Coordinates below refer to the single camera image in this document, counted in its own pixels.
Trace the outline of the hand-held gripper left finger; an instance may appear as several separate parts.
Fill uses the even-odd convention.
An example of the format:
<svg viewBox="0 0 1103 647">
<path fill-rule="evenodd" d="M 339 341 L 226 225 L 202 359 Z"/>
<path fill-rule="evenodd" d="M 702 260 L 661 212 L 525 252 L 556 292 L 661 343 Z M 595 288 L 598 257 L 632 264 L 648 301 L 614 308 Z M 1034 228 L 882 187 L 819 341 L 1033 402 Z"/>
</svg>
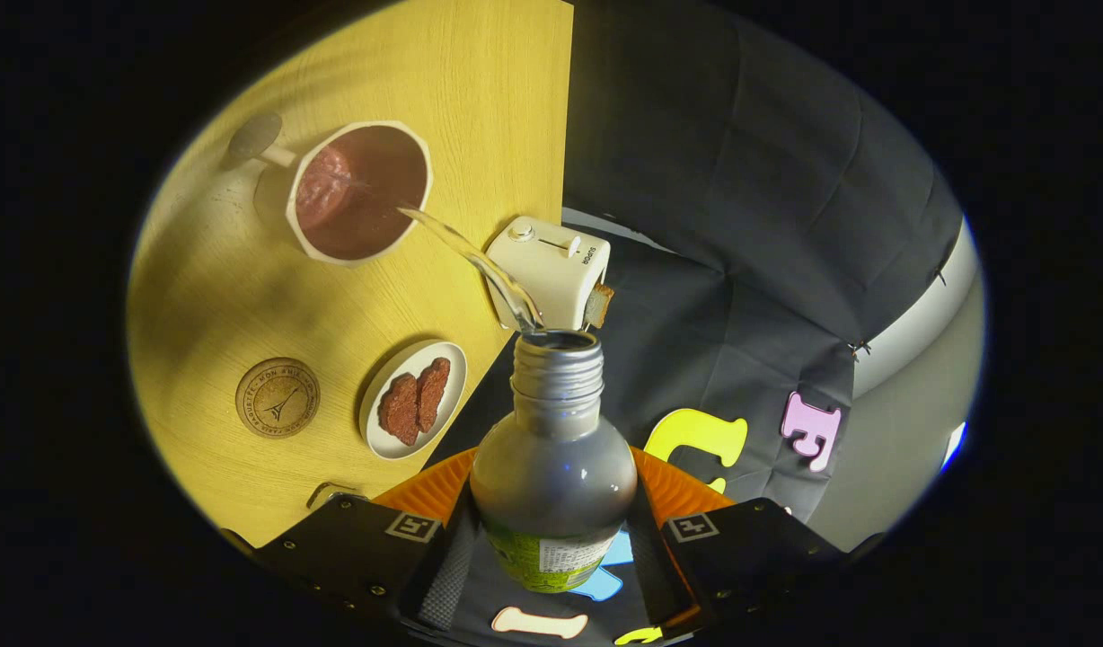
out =
<svg viewBox="0 0 1103 647">
<path fill-rule="evenodd" d="M 481 529 L 469 449 L 376 497 L 323 483 L 304 519 L 267 544 L 224 536 L 240 553 L 326 607 L 378 630 L 452 629 Z"/>
</svg>

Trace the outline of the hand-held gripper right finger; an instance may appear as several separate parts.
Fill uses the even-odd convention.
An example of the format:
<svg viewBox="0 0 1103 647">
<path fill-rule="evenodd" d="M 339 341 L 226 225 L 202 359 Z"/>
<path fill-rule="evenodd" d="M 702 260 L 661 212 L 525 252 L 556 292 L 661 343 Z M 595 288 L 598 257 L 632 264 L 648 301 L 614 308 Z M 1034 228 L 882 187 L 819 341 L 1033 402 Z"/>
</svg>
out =
<svg viewBox="0 0 1103 647">
<path fill-rule="evenodd" d="M 627 532 L 649 625 L 663 639 L 784 613 L 884 541 L 872 533 L 846 552 L 768 497 L 732 502 L 666 460 L 631 455 Z"/>
</svg>

